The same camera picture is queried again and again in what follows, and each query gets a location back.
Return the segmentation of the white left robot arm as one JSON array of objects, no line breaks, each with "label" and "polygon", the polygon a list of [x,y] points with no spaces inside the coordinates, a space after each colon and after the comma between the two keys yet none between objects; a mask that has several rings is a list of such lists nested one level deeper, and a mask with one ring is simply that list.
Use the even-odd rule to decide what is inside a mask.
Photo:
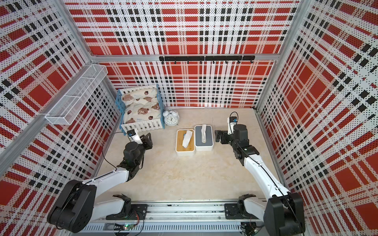
[{"label": "white left robot arm", "polygon": [[97,198],[122,183],[131,181],[143,168],[144,156],[152,149],[150,133],[138,135],[135,130],[127,133],[131,141],[126,144],[123,159],[115,170],[86,181],[69,181],[47,215],[47,222],[58,230],[72,233],[82,231],[88,223],[100,218],[127,219],[132,215],[143,216],[132,209],[132,200],[124,194],[113,195],[112,200],[99,202]]}]

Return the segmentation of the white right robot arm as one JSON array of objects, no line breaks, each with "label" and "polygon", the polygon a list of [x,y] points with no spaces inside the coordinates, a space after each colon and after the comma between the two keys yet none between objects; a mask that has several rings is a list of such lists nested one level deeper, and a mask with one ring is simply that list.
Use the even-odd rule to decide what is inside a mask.
[{"label": "white right robot arm", "polygon": [[216,141],[229,144],[237,160],[252,174],[265,200],[254,195],[239,198],[239,211],[250,214],[264,223],[271,236],[303,235],[306,231],[303,199],[291,193],[275,178],[265,165],[257,149],[250,145],[247,127],[236,124],[228,131],[215,131]]}]

